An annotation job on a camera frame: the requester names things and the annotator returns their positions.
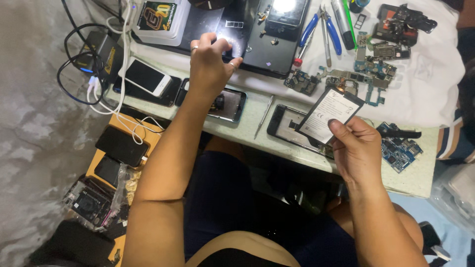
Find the phone battery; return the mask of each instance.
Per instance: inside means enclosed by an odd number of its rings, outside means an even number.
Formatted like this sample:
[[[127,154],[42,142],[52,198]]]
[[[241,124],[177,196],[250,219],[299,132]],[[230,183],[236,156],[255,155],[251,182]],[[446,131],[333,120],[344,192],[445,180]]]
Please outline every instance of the phone battery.
[[[333,138],[328,121],[337,119],[347,124],[363,105],[364,100],[351,93],[328,88],[295,131],[319,143],[328,144]]]

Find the striped fabric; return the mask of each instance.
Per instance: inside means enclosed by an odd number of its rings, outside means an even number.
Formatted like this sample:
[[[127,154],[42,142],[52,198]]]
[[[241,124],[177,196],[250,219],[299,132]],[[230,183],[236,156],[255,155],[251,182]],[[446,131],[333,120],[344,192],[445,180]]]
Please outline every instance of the striped fabric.
[[[468,140],[463,127],[462,114],[460,109],[457,109],[452,126],[439,130],[437,159],[464,159],[467,163],[475,162],[475,145]]]

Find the green pen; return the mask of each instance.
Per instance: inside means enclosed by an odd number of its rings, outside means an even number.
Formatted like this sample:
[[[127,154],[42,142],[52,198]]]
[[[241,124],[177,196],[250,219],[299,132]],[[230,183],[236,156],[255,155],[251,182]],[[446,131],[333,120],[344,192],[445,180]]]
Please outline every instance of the green pen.
[[[352,17],[350,16],[350,10],[348,9],[348,3],[346,2],[346,0],[343,0],[343,5],[345,6],[346,17],[348,18],[348,22],[350,24],[351,37],[353,37],[353,43],[355,44],[354,49],[356,49],[356,39],[355,39],[355,33],[353,31]]]

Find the wire cutters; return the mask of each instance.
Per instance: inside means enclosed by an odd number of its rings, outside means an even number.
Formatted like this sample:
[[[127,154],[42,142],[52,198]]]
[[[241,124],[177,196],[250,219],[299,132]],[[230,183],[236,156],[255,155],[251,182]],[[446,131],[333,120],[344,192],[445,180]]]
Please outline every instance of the wire cutters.
[[[335,52],[336,52],[337,55],[341,55],[342,54],[342,44],[340,43],[340,38],[338,37],[338,33],[336,32],[335,26],[333,25],[332,17],[330,17],[330,15],[328,15],[328,12],[325,10],[325,6],[323,6],[323,8],[320,8],[320,11],[322,13],[322,20],[325,21],[325,24],[326,24],[327,29],[328,29],[328,33],[330,34],[330,38],[332,39],[333,47],[335,48]]]
[[[319,19],[318,13],[315,13],[312,20],[308,23],[307,27],[305,28],[304,33],[302,34],[302,38],[300,38],[300,43],[298,44],[299,47],[302,48],[305,46],[308,36],[311,34],[315,26],[317,26],[318,19]]]

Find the table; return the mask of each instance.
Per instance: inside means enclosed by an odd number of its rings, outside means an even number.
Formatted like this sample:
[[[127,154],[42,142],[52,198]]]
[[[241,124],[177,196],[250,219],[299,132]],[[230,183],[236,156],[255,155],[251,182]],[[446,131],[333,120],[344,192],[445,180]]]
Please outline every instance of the table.
[[[133,120],[132,117],[130,116],[127,116],[127,115],[124,115],[124,117],[130,119],[130,120]],[[133,129],[133,127],[135,126],[134,124],[128,122],[128,121],[125,121],[125,120],[122,120],[122,122],[124,122],[129,128]],[[147,123],[147,122],[143,122],[143,124],[151,129],[153,129],[154,131],[156,132],[160,132],[161,131],[161,128],[159,128],[158,126],[156,125],[153,125],[153,124],[150,124],[150,123]],[[111,120],[109,121],[109,125],[112,125],[118,129],[121,129],[123,131],[127,131],[126,128],[117,120],[116,116],[113,115]],[[144,142],[148,143],[150,145],[150,148],[149,150],[147,151],[146,153],[146,157],[149,157],[150,156],[150,153],[152,153],[153,149],[155,148],[155,146],[157,145],[159,139],[160,139],[160,136],[158,134],[155,134],[155,133],[152,133],[151,131],[149,130],[146,130],[145,128],[143,127],[137,127],[136,131],[135,131],[137,134],[139,134],[141,137],[144,137],[143,140]],[[89,177],[89,176],[93,176],[101,181],[103,181],[104,183],[110,185],[108,182],[106,182],[105,180],[103,180],[102,178],[100,178],[99,176],[95,175],[94,174],[94,169],[96,168],[96,166],[99,164],[99,162],[101,161],[101,159],[104,157],[105,155],[105,152],[97,149],[96,152],[95,152],[95,155],[94,155],[94,158],[92,159],[91,161],[91,164],[89,165],[89,168],[87,169],[87,172],[86,172],[86,177]],[[136,170],[141,170],[143,168],[143,166],[145,165],[145,162],[142,162],[142,165],[139,166],[138,168],[136,168]],[[125,235],[121,236],[121,237],[118,237],[115,239],[115,246],[114,248],[112,249],[112,252],[111,254],[109,255],[109,260],[114,260],[114,255],[117,251],[117,249],[120,249],[120,261],[119,263],[116,265],[116,267],[120,267],[121,266],[121,263],[122,263],[122,256],[123,256],[123,252],[124,252],[124,246],[125,246]]]
[[[177,76],[183,79],[189,77],[190,75],[189,72],[184,72],[172,67],[164,66],[163,64],[159,64],[149,58],[141,57],[140,55],[135,56],[147,61],[152,65],[155,65],[172,76]],[[269,114],[264,121],[262,129],[257,135],[257,138],[254,140],[254,133],[256,132],[257,125],[259,124],[262,115],[266,110],[266,106],[271,95],[241,86],[227,85],[227,88],[247,93],[247,103],[242,113],[241,121],[238,124],[235,124],[217,118],[207,117],[203,126],[203,130],[205,132],[237,143],[251,146],[322,171],[338,173],[333,160],[270,136],[266,132],[272,113],[278,104],[283,104],[305,113],[310,110],[310,105],[276,96],[274,103],[269,110]],[[117,101],[119,100],[119,96],[119,94],[113,92],[112,90],[110,90],[109,94],[107,95],[108,98]],[[144,112],[169,120],[174,118],[178,110],[178,107],[176,106],[164,107],[127,96],[125,97],[124,103]],[[424,150],[424,153],[421,154],[419,159],[413,162],[401,174],[398,174],[385,161],[383,161],[383,184],[389,191],[428,198],[430,196],[432,177],[436,162],[439,130],[438,128],[419,128],[404,125],[398,126],[401,129],[422,131],[422,137],[417,139],[417,143],[421,146],[422,150]]]

